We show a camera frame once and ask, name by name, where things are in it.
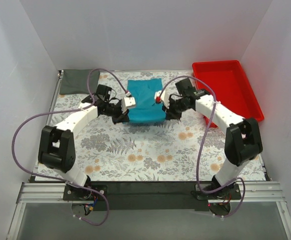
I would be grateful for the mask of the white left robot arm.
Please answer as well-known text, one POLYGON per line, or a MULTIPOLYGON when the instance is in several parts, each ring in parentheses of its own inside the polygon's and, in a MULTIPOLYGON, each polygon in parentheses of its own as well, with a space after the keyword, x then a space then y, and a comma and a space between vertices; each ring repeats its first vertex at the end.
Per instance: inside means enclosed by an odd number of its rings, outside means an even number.
POLYGON ((114 124, 129 122, 129 110, 136 106, 130 92, 117 103, 111 103, 112 88, 99 84, 96 93, 85 97, 78 109, 55 126, 45 126, 41 131, 38 162, 58 173, 65 181, 75 185, 74 193, 87 200, 92 188, 88 176, 75 164, 75 137, 99 116, 112 118, 114 124))

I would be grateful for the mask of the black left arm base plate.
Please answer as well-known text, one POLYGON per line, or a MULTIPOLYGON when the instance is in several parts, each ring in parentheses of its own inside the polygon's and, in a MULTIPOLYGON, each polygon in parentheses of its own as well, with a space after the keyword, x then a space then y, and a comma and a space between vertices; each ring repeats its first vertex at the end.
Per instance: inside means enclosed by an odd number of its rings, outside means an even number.
MULTIPOLYGON (((99 192, 104 196, 106 196, 108 192, 108 186, 105 184, 90 184, 86 187, 93 189, 94 191, 99 192)), ((103 198, 94 191, 91 192, 80 187, 74 187, 66 184, 62 199, 64 201, 92 201, 96 198, 103 200, 103 198)))

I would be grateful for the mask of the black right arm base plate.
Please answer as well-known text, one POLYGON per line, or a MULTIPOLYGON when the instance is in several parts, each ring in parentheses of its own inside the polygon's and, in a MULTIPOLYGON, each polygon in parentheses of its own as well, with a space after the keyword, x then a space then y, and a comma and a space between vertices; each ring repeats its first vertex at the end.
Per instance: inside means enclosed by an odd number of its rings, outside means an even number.
POLYGON ((242 193, 239 185, 236 183, 226 186, 225 188, 210 194, 203 193, 199 190, 198 186, 195 185, 195 189, 190 194, 197 200, 216 200, 221 204, 229 203, 231 200, 241 200, 242 193))

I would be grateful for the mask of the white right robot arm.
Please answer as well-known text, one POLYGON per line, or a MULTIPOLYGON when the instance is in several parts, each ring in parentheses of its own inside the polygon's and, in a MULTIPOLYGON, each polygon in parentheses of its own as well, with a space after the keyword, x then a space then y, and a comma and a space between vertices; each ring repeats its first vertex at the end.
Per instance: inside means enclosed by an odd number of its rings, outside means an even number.
POLYGON ((230 186, 240 179, 239 174, 248 162, 263 151, 258 121, 238 115, 222 105, 208 85, 196 89, 191 81, 197 81, 197 78, 184 75, 175 80, 179 98, 173 99, 163 88, 155 93, 155 103, 162 104, 168 120, 179 120, 183 112, 192 109, 209 119, 208 128, 216 124, 224 133, 223 165, 212 177, 210 185, 198 186, 200 193, 223 199, 230 193, 230 186))

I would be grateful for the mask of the teal t shirt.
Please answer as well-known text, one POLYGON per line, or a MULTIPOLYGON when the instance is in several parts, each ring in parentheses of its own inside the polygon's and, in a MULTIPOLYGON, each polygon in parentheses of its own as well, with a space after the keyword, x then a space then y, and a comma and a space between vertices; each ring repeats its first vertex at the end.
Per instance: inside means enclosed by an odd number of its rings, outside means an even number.
POLYGON ((155 102, 155 93, 162 90, 161 78, 127 81, 127 90, 135 99, 136 106, 129 110, 131 124, 154 124, 163 122, 166 118, 162 104, 155 102))

